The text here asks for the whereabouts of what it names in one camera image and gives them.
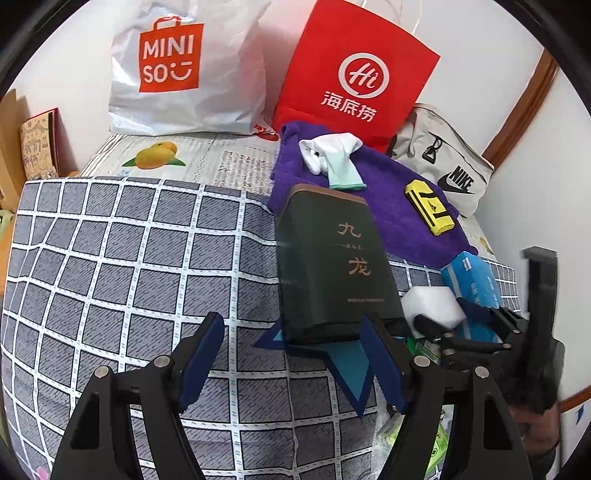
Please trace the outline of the person's left hand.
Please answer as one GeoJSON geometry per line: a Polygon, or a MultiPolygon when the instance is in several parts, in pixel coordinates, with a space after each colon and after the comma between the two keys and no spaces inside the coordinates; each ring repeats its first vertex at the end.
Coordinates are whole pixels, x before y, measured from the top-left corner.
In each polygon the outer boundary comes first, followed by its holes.
{"type": "Polygon", "coordinates": [[[555,403],[543,414],[537,414],[526,407],[509,405],[509,412],[519,428],[525,451],[530,456],[545,455],[560,441],[560,409],[555,403]]]}

